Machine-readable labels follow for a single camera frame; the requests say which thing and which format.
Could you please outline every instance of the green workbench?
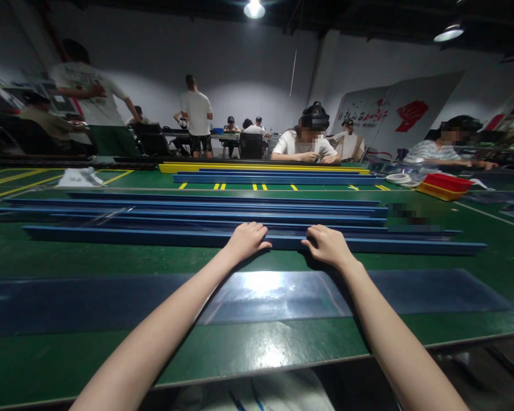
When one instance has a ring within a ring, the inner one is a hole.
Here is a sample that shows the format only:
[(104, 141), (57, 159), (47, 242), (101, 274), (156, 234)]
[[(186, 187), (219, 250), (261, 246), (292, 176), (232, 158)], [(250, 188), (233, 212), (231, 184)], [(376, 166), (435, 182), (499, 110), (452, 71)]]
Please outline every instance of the green workbench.
[[(23, 188), (60, 174), (46, 171), (5, 183), (0, 189), (17, 190), (15, 187)], [(100, 173), (105, 180), (121, 175), (107, 190), (409, 203), (432, 223), (463, 230), (458, 237), (461, 241), (484, 242), (488, 247), (477, 257), (358, 254), (367, 269), (463, 268), (514, 302), (514, 219), (499, 214), (497, 206), (446, 203), (390, 184), (385, 184), (389, 190), (362, 186), (359, 191), (308, 186), (300, 186), (298, 191), (290, 186), (269, 186), (264, 191), (260, 185), (257, 190), (251, 185), (214, 190), (211, 184), (189, 184), (179, 190), (171, 176), (159, 172)], [(15, 194), (23, 198), (66, 196), (65, 191), (51, 188), (27, 193), (19, 190)], [(0, 223), (0, 278), (194, 273), (217, 252), (212, 248), (36, 242), (29, 240), (21, 225)], [(243, 268), (308, 269), (303, 254), (276, 250)], [(426, 346), (514, 335), (514, 311), (406, 315), (403, 320)], [(0, 337), (0, 407), (73, 398), (128, 333), (129, 330)], [(157, 386), (345, 361), (369, 354), (353, 318), (197, 326), (167, 365)]]

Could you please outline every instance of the white banner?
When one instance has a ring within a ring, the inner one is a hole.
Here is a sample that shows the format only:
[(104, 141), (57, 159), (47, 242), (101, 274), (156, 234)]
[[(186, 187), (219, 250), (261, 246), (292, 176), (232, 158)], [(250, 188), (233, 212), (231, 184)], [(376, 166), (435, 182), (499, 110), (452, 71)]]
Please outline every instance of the white banner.
[(355, 134), (364, 136), (367, 146), (396, 158), (398, 148), (411, 148), (424, 139), (463, 74), (421, 77), (347, 93), (333, 134), (342, 130), (345, 119), (351, 118)]

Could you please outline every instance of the yellow plastic tray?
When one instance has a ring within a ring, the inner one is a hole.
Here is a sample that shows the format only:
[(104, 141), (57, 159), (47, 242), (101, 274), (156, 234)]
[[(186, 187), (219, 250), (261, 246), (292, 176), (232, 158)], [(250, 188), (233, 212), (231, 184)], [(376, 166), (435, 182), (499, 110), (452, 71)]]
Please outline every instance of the yellow plastic tray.
[(444, 201), (459, 200), (465, 193), (465, 191), (455, 192), (455, 191), (446, 190), (445, 188), (433, 186), (428, 183), (420, 183), (419, 186), (417, 187), (417, 191), (428, 194), (429, 196), (432, 196), (432, 197), (439, 198), (440, 200), (444, 200)]
[(158, 166), (165, 174), (175, 174), (179, 171), (199, 171), (205, 169), (227, 169), (227, 170), (285, 170), (285, 171), (333, 171), (333, 172), (358, 172), (369, 174), (370, 171), (360, 167), (319, 167), (319, 166), (272, 166), (268, 164), (234, 164), (234, 163), (165, 163)]

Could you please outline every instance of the ceiling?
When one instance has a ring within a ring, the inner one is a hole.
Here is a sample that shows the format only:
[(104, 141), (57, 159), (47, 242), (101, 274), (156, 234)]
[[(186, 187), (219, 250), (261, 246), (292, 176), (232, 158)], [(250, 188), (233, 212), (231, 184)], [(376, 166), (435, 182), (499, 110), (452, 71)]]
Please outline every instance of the ceiling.
[[(88, 5), (244, 22), (247, 0), (68, 0)], [(293, 35), (299, 26), (323, 36), (329, 29), (342, 34), (433, 44), (452, 22), (465, 33), (438, 47), (489, 51), (514, 61), (514, 0), (261, 0), (266, 8), (261, 24), (282, 27)]]

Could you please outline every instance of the striped shirt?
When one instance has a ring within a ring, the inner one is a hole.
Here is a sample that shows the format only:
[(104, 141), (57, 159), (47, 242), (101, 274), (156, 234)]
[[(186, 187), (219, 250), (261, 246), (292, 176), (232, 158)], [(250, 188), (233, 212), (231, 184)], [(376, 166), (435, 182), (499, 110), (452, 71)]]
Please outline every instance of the striped shirt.
[(413, 147), (404, 158), (405, 163), (420, 163), (427, 159), (457, 161), (461, 157), (455, 152), (453, 146), (438, 148), (432, 140), (424, 140)]

